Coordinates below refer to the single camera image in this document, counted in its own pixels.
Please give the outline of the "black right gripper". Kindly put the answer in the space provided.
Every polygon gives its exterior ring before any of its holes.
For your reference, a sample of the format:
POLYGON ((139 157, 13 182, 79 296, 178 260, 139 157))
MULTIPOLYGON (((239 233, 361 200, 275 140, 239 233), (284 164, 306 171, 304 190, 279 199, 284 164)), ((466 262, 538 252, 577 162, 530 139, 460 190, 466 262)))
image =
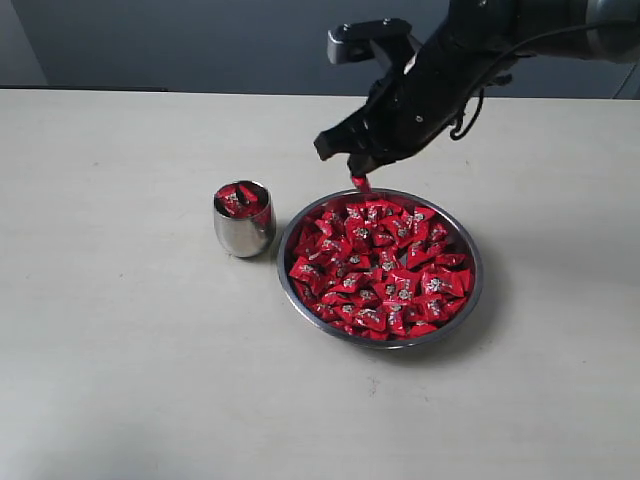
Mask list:
POLYGON ((453 121, 498 56, 485 45, 459 44, 446 23, 423 43, 413 39, 415 55, 397 68, 377 61, 385 73, 364 105, 318 134, 321 160, 349 154, 350 174, 368 175, 378 163, 416 155, 453 121))

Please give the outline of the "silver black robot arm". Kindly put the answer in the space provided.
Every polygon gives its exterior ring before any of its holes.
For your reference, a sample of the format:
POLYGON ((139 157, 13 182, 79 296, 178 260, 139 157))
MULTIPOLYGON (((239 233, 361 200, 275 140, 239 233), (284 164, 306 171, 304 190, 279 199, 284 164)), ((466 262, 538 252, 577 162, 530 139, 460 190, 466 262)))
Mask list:
POLYGON ((364 105, 321 132, 321 160, 348 157, 352 176, 413 157, 442 132, 458 141, 474 126, 470 99, 511 82, 519 60, 551 56, 633 63, 639 59, 636 1, 458 0, 423 43, 399 18, 343 24, 328 33, 334 65, 376 60, 384 76, 364 105))

